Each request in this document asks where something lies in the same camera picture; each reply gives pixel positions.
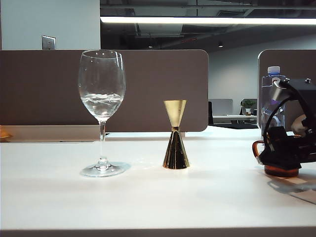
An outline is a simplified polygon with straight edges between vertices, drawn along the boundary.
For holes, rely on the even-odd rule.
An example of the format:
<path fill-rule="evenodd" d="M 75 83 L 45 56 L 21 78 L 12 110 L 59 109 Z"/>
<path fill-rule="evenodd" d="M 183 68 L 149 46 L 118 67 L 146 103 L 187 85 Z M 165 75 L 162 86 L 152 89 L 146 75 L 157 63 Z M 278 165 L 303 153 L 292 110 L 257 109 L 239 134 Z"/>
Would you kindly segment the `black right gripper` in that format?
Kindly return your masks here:
<path fill-rule="evenodd" d="M 291 125 L 294 135 L 287 136 L 283 126 L 268 129 L 273 142 L 256 141 L 257 162 L 265 167 L 285 171 L 298 170 L 301 163 L 316 161 L 316 128 L 310 127 L 308 118 L 296 118 Z"/>

